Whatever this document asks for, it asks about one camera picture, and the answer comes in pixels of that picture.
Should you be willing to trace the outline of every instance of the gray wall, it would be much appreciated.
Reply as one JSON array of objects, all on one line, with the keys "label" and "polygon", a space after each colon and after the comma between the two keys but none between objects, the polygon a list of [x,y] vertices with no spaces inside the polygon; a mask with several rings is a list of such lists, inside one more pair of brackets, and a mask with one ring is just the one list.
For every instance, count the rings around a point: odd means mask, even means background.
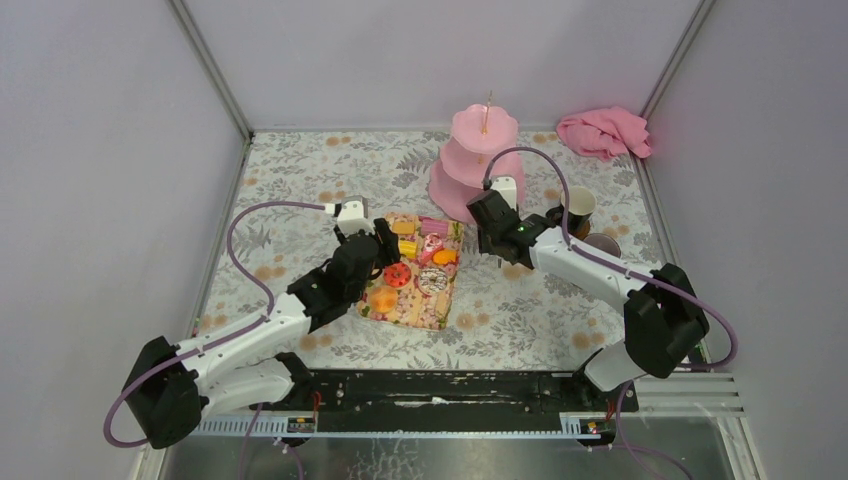
[{"label": "gray wall", "polygon": [[256,128],[445,126],[490,89],[550,128],[639,111],[698,0],[187,3]]},{"label": "gray wall", "polygon": [[164,1],[0,6],[0,478],[126,478],[103,417],[185,334],[240,143]]},{"label": "gray wall", "polygon": [[771,479],[848,467],[846,17],[841,0],[718,2],[651,119],[671,232],[739,333],[731,370]]}]

